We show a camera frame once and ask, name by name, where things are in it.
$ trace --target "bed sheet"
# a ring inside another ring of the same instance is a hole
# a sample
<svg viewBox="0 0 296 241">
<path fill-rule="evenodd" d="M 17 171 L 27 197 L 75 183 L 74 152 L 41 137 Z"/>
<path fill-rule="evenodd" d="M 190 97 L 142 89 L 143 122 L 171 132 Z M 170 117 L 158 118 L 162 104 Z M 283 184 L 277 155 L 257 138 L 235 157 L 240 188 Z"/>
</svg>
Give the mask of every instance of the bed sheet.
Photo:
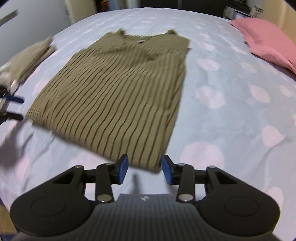
<svg viewBox="0 0 296 241">
<path fill-rule="evenodd" d="M 249 53 L 240 32 L 224 19 L 174 9 L 125 9 L 99 13 L 54 36 L 57 51 L 17 91 L 26 114 L 35 97 L 71 56 L 109 31 L 154 35 L 175 29 L 191 40 L 178 119 L 167 154 L 196 169 L 215 165 L 271 195 L 281 209 L 275 234 L 296 236 L 296 84 L 287 70 Z M 0 126 L 0 197 L 15 198 L 74 165 L 105 163 L 30 121 Z M 176 195 L 162 173 L 130 168 L 120 193 Z M 204 196 L 196 185 L 196 198 Z M 94 199 L 94 185 L 86 197 Z"/>
</svg>

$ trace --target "metal screw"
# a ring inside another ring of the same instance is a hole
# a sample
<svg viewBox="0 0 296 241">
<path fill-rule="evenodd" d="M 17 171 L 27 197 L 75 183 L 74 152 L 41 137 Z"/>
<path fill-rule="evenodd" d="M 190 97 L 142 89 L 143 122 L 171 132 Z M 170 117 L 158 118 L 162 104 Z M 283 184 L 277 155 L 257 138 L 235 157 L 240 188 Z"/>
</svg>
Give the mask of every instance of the metal screw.
<svg viewBox="0 0 296 241">
<path fill-rule="evenodd" d="M 179 195 L 179 199 L 182 202 L 189 202 L 193 199 L 193 196 L 189 193 L 183 193 L 183 194 Z"/>
<path fill-rule="evenodd" d="M 109 194 L 101 194 L 97 196 L 97 200 L 100 202 L 109 202 L 112 200 L 112 197 Z"/>
</svg>

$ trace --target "bed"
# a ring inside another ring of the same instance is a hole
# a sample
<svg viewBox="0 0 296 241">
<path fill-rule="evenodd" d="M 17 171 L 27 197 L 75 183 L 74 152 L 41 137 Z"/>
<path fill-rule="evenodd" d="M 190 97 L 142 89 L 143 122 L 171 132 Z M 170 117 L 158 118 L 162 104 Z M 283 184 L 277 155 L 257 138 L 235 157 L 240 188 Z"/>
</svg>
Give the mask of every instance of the bed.
<svg viewBox="0 0 296 241">
<path fill-rule="evenodd" d="M 29 77 L 16 95 L 26 114 L 43 87 L 71 56 L 109 31 L 154 35 L 175 29 L 190 39 L 186 78 L 167 154 L 196 169 L 215 165 L 272 196 L 281 209 L 274 231 L 296 237 L 296 83 L 290 71 L 250 54 L 240 32 L 227 20 L 176 9 L 125 9 L 84 19 L 54 36 L 57 51 Z M 94 169 L 108 160 L 67 143 L 30 121 L 0 126 L 0 197 L 14 199 L 74 165 Z M 196 198 L 205 193 L 196 185 Z M 120 193 L 176 195 L 163 173 L 129 168 Z M 94 185 L 85 196 L 94 199 Z"/>
</svg>

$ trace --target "beige folded cloth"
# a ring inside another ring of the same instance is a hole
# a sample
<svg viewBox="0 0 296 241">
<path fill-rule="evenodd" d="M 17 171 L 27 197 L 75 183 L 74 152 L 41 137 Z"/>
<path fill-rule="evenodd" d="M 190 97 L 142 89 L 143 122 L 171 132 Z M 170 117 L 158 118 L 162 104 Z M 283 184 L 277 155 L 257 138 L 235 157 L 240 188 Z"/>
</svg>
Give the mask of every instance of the beige folded cloth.
<svg viewBox="0 0 296 241">
<path fill-rule="evenodd" d="M 51 43 L 52 38 L 48 37 L 13 56 L 0 67 L 0 84 L 9 86 L 14 80 L 19 83 L 25 81 L 34 69 L 56 50 Z"/>
</svg>

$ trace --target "light blue bed sheet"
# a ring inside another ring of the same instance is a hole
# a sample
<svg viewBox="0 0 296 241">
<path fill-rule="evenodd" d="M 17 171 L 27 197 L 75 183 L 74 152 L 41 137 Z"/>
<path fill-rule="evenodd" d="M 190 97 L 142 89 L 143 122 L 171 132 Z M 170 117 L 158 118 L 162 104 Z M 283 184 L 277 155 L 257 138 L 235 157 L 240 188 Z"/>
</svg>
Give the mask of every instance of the light blue bed sheet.
<svg viewBox="0 0 296 241">
<path fill-rule="evenodd" d="M 215 165 L 271 195 L 281 209 L 275 234 L 296 236 L 296 83 L 286 69 L 248 51 L 240 32 L 226 20 L 174 9 L 126 9 L 99 13 L 54 37 L 57 51 L 20 87 L 24 115 L 42 88 L 82 48 L 109 31 L 154 35 L 175 29 L 191 40 L 178 119 L 167 154 L 196 169 Z M 0 126 L 0 197 L 15 198 L 74 165 L 94 169 L 106 162 L 30 121 Z M 120 193 L 176 194 L 162 173 L 130 168 Z M 196 185 L 197 198 L 204 196 Z M 86 196 L 94 199 L 94 185 Z"/>
</svg>

